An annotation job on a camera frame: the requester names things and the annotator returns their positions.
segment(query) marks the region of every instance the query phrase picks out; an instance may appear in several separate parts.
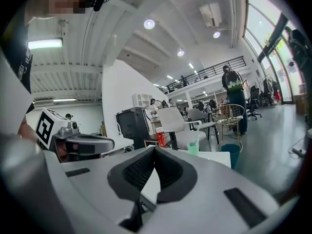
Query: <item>white table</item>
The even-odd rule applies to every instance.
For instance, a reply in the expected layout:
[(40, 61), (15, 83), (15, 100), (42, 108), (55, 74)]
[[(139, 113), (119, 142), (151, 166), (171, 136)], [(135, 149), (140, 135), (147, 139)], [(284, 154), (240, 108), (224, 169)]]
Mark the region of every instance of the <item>white table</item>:
[(104, 155), (104, 156), (108, 155), (108, 154), (112, 154), (112, 153), (114, 153), (120, 149), (123, 149), (126, 147), (131, 147), (133, 145), (133, 140), (129, 139), (129, 138), (124, 138), (124, 137), (118, 136), (118, 137), (111, 138), (111, 139), (114, 140), (115, 147), (114, 147), (114, 149), (112, 149), (108, 152), (102, 153), (102, 155)]
[[(199, 152), (199, 157), (206, 158), (231, 168), (231, 159), (229, 152)], [(160, 192), (160, 181), (158, 174), (154, 168), (150, 178), (146, 182), (141, 194), (147, 198), (150, 202), (156, 205), (157, 202), (157, 194)]]

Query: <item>round ceiling light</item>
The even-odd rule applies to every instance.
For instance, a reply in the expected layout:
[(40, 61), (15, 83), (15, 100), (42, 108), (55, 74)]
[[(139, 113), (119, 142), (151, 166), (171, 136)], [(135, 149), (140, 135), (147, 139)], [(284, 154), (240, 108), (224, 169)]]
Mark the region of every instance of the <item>round ceiling light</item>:
[(153, 29), (155, 27), (155, 22), (154, 20), (152, 19), (147, 19), (145, 22), (144, 22), (144, 28), (146, 29)]
[(214, 33), (214, 38), (218, 38), (221, 35), (221, 33), (219, 31)]
[(184, 55), (184, 51), (183, 50), (180, 50), (178, 53), (177, 53), (177, 56), (178, 57), (181, 57), (181, 56), (183, 56)]

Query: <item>white chair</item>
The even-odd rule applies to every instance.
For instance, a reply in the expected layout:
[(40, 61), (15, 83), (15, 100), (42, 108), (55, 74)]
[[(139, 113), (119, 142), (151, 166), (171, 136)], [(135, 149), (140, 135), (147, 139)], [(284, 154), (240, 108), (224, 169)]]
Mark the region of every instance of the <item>white chair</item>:
[(197, 136), (199, 136), (199, 141), (206, 137), (206, 134), (199, 131), (199, 128), (197, 131), (188, 130), (187, 124), (198, 123), (200, 125), (202, 122), (200, 120), (185, 122), (176, 107), (159, 109), (157, 114), (165, 132), (175, 131), (178, 149), (187, 150), (187, 144), (196, 142)]
[(207, 139), (209, 140), (209, 135), (210, 135), (210, 128), (214, 127), (214, 132), (215, 132), (215, 137), (216, 137), (216, 141), (219, 144), (219, 138), (218, 138), (218, 131), (216, 130), (216, 122), (209, 122), (210, 118), (209, 118), (209, 113), (203, 113), (198, 109), (189, 109), (189, 114), (188, 114), (188, 118), (191, 122), (197, 122), (197, 121), (205, 121), (202, 124), (193, 124), (192, 123), (192, 127), (195, 130), (202, 130), (202, 129), (208, 129), (208, 137)]

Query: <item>chair seat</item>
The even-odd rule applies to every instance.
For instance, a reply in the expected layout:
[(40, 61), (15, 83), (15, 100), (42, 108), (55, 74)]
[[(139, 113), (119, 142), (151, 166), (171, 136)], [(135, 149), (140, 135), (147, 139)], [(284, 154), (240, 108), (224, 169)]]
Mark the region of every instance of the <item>chair seat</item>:
[(200, 125), (195, 125), (194, 124), (194, 129), (197, 130), (199, 129), (206, 129), (208, 127), (213, 127), (214, 125), (216, 125), (216, 122), (207, 122), (207, 123), (202, 123)]
[(197, 136), (199, 136), (199, 141), (206, 138), (206, 134), (201, 131), (181, 131), (175, 133), (177, 147), (181, 150), (187, 150), (187, 144), (190, 142), (196, 142)]

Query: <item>blue waste basket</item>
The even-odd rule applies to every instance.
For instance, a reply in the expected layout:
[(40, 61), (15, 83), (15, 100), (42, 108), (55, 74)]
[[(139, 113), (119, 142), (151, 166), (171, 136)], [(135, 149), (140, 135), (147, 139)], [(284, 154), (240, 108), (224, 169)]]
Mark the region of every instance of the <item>blue waste basket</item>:
[(220, 151), (230, 153), (231, 168), (234, 169), (239, 157), (240, 146), (236, 144), (225, 144), (221, 146)]

